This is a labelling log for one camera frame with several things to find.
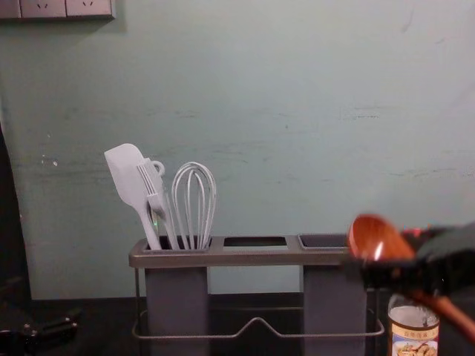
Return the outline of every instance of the metal rack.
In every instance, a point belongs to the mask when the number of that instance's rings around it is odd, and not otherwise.
[[[302,339],[305,356],[363,356],[365,338],[383,334],[384,327],[376,315],[378,329],[366,331],[366,292],[362,284],[348,281],[339,268],[346,258],[343,234],[213,237],[202,251],[151,251],[146,240],[140,240],[129,254],[129,266],[135,268],[137,297],[132,334],[140,341],[153,341],[152,356],[208,356],[210,340],[237,339],[250,326],[261,324],[279,339]],[[233,334],[207,332],[208,267],[289,265],[302,266],[304,333],[279,332],[262,317],[251,318]],[[140,269],[145,270],[147,289],[148,310],[144,311],[139,303]],[[346,316],[345,324],[329,320],[328,312],[335,308]],[[152,335],[142,334],[143,316],[148,318]]]

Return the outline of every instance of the electrical outlet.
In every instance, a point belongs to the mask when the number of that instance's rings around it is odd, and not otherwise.
[[[66,17],[65,0],[20,0],[20,4],[22,17],[26,19]]]
[[[17,19],[20,16],[20,0],[0,0],[0,19]]]
[[[66,13],[70,17],[113,18],[115,17],[114,5],[114,0],[66,0]]]

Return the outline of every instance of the wooden spoon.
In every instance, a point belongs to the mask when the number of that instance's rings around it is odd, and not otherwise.
[[[416,256],[399,231],[375,214],[362,214],[355,219],[348,234],[348,244],[352,255],[363,260],[411,260]],[[433,297],[423,291],[413,291],[407,297],[444,317],[475,344],[475,322],[448,297]]]

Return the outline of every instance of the utensil caddy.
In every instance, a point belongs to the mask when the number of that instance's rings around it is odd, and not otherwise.
[[[279,339],[301,339],[304,356],[364,356],[365,338],[383,334],[384,327],[376,309],[377,330],[367,332],[367,294],[362,283],[347,280],[340,268],[348,255],[345,241],[344,234],[213,237],[206,250],[152,251],[145,239],[140,240],[129,254],[137,295],[132,333],[140,341],[151,341],[151,356],[209,356],[211,340],[236,339],[260,323]],[[250,246],[279,249],[249,250]],[[234,334],[208,333],[208,267],[292,265],[301,266],[302,333],[281,333],[258,316]],[[140,269],[145,271],[145,311],[139,303]],[[149,335],[143,334],[145,315]]]

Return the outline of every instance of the whisk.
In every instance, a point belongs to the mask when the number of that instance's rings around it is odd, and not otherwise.
[[[193,221],[191,208],[191,190],[193,187],[193,181],[197,183],[198,192],[196,225]],[[178,193],[178,190],[181,185],[184,185],[181,199],[183,199],[185,206],[186,225],[183,223],[182,214],[180,212],[180,194]],[[211,171],[206,166],[197,162],[186,163],[178,170],[173,179],[171,194],[184,249],[205,248],[209,242],[217,196],[216,182]]]

